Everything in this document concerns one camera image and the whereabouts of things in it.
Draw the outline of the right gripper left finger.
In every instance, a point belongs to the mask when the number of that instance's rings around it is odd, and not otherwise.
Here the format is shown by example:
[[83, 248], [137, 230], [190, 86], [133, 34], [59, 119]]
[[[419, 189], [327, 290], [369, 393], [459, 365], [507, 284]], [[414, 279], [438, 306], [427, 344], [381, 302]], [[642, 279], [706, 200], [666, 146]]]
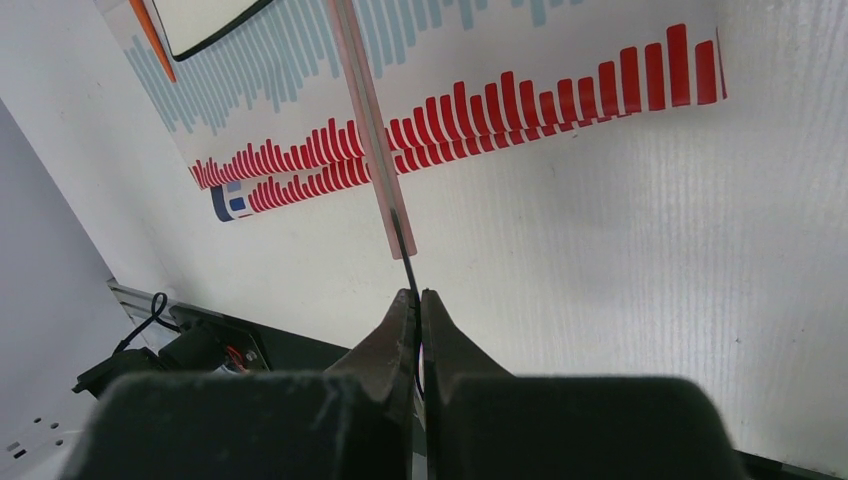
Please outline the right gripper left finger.
[[418, 295], [323, 371], [129, 373], [105, 390], [64, 479], [408, 479]]

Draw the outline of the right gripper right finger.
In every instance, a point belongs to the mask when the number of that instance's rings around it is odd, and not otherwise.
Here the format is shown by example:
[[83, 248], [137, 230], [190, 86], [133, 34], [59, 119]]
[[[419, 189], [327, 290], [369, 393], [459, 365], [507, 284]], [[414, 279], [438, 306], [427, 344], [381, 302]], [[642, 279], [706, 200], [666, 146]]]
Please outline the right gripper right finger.
[[517, 376], [421, 296], [433, 479], [742, 479], [707, 395], [652, 376]]

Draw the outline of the silver spoon pink handle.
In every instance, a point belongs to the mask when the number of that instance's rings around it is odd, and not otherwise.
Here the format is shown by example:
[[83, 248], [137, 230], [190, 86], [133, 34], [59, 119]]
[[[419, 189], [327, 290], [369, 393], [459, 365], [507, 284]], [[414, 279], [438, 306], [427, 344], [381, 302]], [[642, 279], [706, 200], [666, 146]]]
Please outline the silver spoon pink handle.
[[417, 247], [412, 237], [354, 4], [351, 1], [329, 1], [327, 14], [332, 22], [333, 36], [348, 85], [358, 137], [392, 258], [403, 262], [414, 305], [418, 306], [420, 294], [411, 262], [411, 257], [417, 253]]

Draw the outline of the patterned cloth napkin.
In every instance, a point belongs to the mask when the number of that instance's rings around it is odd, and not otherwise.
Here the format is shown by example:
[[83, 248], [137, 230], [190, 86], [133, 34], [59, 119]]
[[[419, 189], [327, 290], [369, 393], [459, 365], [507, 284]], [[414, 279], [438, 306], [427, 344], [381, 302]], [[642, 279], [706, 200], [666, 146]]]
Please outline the patterned cloth napkin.
[[[270, 1], [166, 77], [127, 1], [97, 9], [223, 222], [367, 184], [324, 1]], [[400, 174], [727, 95], [713, 1], [358, 1]]]

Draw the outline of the white square plate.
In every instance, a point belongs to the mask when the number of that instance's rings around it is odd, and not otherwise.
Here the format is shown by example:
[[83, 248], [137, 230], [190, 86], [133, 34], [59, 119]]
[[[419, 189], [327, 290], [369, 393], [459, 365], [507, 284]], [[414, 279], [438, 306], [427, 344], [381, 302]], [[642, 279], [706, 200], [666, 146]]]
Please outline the white square plate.
[[154, 0], [171, 56], [182, 62], [257, 14], [270, 0]]

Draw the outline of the orange plastic fork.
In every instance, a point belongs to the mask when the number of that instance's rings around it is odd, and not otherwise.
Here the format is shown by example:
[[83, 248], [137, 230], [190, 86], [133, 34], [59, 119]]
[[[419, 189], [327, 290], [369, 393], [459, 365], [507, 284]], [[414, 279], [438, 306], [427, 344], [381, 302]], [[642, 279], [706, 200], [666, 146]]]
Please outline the orange plastic fork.
[[166, 77], [169, 79], [171, 83], [176, 83], [176, 75], [173, 70], [173, 67], [170, 63], [169, 57], [165, 52], [162, 41], [160, 40], [153, 20], [145, 2], [143, 0], [129, 0], [129, 4], [133, 10], [133, 13], [138, 20], [145, 36], [152, 47], [155, 55], [158, 58], [159, 63], [161, 64], [163, 71], [165, 72]]

